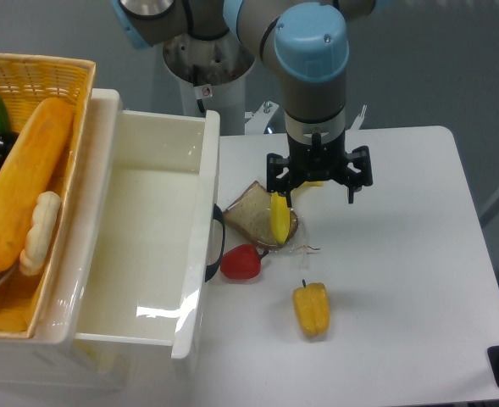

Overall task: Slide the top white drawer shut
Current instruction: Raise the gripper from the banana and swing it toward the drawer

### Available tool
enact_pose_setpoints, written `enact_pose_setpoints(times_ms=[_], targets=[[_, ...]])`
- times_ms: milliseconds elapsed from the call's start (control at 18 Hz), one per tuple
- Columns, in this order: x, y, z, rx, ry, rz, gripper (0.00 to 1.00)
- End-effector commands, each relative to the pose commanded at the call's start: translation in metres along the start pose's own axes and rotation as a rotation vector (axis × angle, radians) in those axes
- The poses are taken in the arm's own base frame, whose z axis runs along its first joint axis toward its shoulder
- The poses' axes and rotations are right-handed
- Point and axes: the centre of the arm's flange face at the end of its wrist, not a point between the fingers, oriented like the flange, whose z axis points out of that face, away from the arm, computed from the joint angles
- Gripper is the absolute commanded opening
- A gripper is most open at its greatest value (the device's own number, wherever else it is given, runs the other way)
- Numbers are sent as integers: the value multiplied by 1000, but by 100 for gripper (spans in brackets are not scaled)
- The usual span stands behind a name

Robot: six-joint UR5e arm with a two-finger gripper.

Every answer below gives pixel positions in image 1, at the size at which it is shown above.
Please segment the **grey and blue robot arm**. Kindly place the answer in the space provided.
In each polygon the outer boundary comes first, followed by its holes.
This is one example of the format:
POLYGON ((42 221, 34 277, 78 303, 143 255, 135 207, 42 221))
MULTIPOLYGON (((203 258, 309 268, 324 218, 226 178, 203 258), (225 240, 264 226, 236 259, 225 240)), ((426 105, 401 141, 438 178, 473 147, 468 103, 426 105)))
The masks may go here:
POLYGON ((222 86, 255 62, 281 86, 288 155, 267 157, 267 189, 289 197, 307 181, 335 181, 350 194, 373 182, 369 149, 345 149, 347 21, 373 1, 115 1, 134 47, 161 45, 181 81, 185 111, 229 114, 237 96, 222 86))

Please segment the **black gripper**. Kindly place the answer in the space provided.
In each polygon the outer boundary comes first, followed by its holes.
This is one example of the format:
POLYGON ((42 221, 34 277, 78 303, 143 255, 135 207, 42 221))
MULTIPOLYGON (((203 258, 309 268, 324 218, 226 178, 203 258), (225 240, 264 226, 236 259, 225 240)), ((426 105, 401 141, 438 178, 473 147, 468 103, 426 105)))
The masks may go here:
POLYGON ((305 181, 335 181, 347 188, 347 202, 354 203, 354 195, 363 187, 373 185, 373 172, 368 146, 345 150, 345 132, 331 142, 313 134, 310 143, 287 136, 289 157, 267 154, 266 188, 277 192, 292 206, 291 192, 305 181))

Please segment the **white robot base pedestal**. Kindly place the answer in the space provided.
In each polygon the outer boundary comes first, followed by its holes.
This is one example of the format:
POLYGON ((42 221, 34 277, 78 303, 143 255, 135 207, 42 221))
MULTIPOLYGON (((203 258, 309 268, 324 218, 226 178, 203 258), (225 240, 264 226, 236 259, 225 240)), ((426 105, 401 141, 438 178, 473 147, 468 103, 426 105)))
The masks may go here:
POLYGON ((255 58, 228 32, 204 41, 188 34, 163 44, 163 59, 180 90, 183 113, 220 116, 222 136, 245 132, 246 78, 255 58))

